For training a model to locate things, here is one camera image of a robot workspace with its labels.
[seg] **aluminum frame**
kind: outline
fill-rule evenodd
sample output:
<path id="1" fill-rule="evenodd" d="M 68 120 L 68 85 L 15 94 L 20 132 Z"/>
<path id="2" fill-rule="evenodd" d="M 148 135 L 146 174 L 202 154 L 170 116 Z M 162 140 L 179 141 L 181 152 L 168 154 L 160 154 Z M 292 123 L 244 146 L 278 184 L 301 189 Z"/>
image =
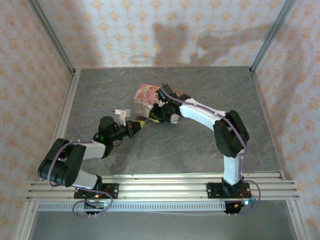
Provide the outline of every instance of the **aluminum frame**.
<path id="1" fill-rule="evenodd" d="M 58 55 L 60 56 L 65 68 L 70 74 L 74 73 L 74 68 L 72 66 L 71 61 L 68 58 L 64 48 L 62 47 L 55 31 L 53 30 L 50 22 L 47 19 L 46 14 L 42 10 L 38 0 L 27 0 L 31 9 L 33 10 L 35 16 L 38 18 L 40 24 L 42 25 L 43 30 L 49 37 L 50 41 L 52 42 L 53 47 L 57 51 Z"/>
<path id="2" fill-rule="evenodd" d="M 28 240 L 38 209 L 38 201 L 24 203 L 18 227 L 14 233 L 14 240 Z"/>
<path id="3" fill-rule="evenodd" d="M 279 172 L 245 173 L 246 180 L 257 182 L 261 200 L 298 200 L 295 182 L 282 180 Z M 114 175 L 102 179 L 104 183 L 118 183 L 118 199 L 115 202 L 186 202 L 212 201 L 208 199 L 207 183 L 221 182 L 220 173 L 137 174 Z M 74 201 L 74 187 L 51 188 L 47 181 L 32 182 L 27 199 L 32 201 Z M 251 192 L 258 196 L 255 185 Z"/>
<path id="4" fill-rule="evenodd" d="M 301 201 L 288 200 L 286 204 L 289 209 L 291 221 L 296 234 L 296 238 L 312 240 L 312 234 L 306 221 Z"/>
<path id="5" fill-rule="evenodd" d="M 66 92 L 63 105 L 60 110 L 59 119 L 56 123 L 50 146 L 54 143 L 56 139 L 64 138 L 66 135 L 71 107 L 75 99 L 81 71 L 82 71 L 81 69 L 75 69 L 74 73 L 71 75 L 70 84 Z"/>

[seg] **metal frame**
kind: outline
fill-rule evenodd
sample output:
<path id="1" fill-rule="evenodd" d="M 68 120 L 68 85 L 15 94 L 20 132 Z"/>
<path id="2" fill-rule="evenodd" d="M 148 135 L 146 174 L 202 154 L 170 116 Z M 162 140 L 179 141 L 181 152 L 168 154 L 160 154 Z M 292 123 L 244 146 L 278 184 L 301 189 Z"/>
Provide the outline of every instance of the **metal frame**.
<path id="1" fill-rule="evenodd" d="M 18 227 L 14 233 L 14 240 L 28 240 L 38 209 L 37 201 L 26 201 L 23 206 Z"/>
<path id="2" fill-rule="evenodd" d="M 289 209 L 291 221 L 298 240 L 312 240 L 312 234 L 306 221 L 301 201 L 288 200 L 286 204 Z"/>
<path id="3" fill-rule="evenodd" d="M 72 66 L 71 61 L 69 60 L 64 48 L 62 47 L 55 31 L 53 30 L 52 26 L 50 25 L 44 11 L 42 10 L 39 2 L 37 0 L 27 0 L 31 9 L 33 10 L 34 14 L 38 18 L 40 24 L 42 25 L 45 33 L 51 40 L 55 50 L 57 51 L 58 55 L 60 56 L 65 68 L 68 70 L 70 74 L 74 73 L 74 68 Z"/>
<path id="4" fill-rule="evenodd" d="M 256 70 L 258 69 L 260 63 L 265 58 L 270 46 L 274 42 L 275 38 L 277 37 L 281 27 L 285 23 L 287 16 L 291 12 L 291 9 L 294 7 L 297 0 L 286 0 L 278 17 L 276 18 L 274 24 L 271 27 L 270 32 L 266 36 L 264 43 L 261 46 L 257 56 L 255 57 L 251 67 L 250 72 L 255 74 Z"/>

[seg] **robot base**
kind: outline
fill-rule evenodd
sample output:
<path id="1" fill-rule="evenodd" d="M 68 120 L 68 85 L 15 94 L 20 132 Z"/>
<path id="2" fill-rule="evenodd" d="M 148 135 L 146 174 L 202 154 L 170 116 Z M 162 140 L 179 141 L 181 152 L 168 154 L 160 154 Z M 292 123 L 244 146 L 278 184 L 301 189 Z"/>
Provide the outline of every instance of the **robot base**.
<path id="1" fill-rule="evenodd" d="M 209 182 L 206 184 L 208 199 L 249 199 L 252 197 L 250 185 L 242 182 L 239 189 L 233 193 L 227 193 L 223 190 L 221 182 Z"/>
<path id="2" fill-rule="evenodd" d="M 118 183 L 102 183 L 101 188 L 99 190 L 107 192 L 112 196 L 113 199 L 117 199 L 118 192 L 119 192 L 119 184 Z M 100 194 L 99 197 L 96 197 L 96 193 L 93 193 L 91 191 L 85 191 L 82 189 L 75 189 L 73 197 L 74 199 L 97 200 L 97 201 L 101 199 L 109 199 L 109 197 L 104 194 Z"/>

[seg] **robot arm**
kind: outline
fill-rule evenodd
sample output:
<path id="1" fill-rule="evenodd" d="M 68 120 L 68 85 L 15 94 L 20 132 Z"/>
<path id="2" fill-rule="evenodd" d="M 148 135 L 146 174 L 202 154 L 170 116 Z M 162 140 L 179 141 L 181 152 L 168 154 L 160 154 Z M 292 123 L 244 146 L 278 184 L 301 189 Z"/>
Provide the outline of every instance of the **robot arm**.
<path id="1" fill-rule="evenodd" d="M 216 146 L 222 153 L 224 160 L 222 187 L 229 194 L 237 191 L 243 181 L 242 155 L 244 148 L 235 132 L 223 120 L 223 117 L 232 123 L 243 139 L 244 144 L 247 144 L 249 134 L 239 114 L 234 110 L 225 112 L 207 107 L 185 94 L 178 97 L 167 84 L 156 93 L 158 98 L 165 104 L 159 106 L 155 103 L 150 111 L 149 119 L 170 123 L 171 116 L 177 114 L 181 117 L 193 119 L 211 129 L 214 132 Z"/>
<path id="2" fill-rule="evenodd" d="M 70 142 L 58 138 L 40 164 L 38 176 L 48 179 L 49 169 L 56 155 L 64 146 L 69 144 L 59 154 L 58 160 L 54 163 L 50 181 L 64 187 L 73 186 L 102 191 L 102 178 L 81 170 L 82 161 L 107 157 L 114 147 L 114 141 L 122 140 L 124 137 L 133 138 L 144 124 L 144 121 L 128 120 L 125 121 L 125 124 L 118 125 L 112 117 L 105 116 L 100 119 L 98 133 L 95 134 L 92 142 Z"/>

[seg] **wall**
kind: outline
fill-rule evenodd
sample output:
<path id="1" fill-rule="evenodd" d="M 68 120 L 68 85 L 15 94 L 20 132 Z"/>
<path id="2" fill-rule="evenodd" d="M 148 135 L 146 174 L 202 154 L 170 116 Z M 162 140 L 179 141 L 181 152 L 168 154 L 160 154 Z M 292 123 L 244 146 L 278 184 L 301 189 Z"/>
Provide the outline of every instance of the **wall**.
<path id="1" fill-rule="evenodd" d="M 76 68 L 250 66 L 285 0 L 40 0 Z"/>
<path id="2" fill-rule="evenodd" d="M 298 0 L 257 72 L 257 87 L 286 174 L 296 180 L 320 239 L 320 7 Z"/>
<path id="3" fill-rule="evenodd" d="M 0 25 L 0 238 L 10 240 L 70 76 L 27 1 L 2 1 Z"/>

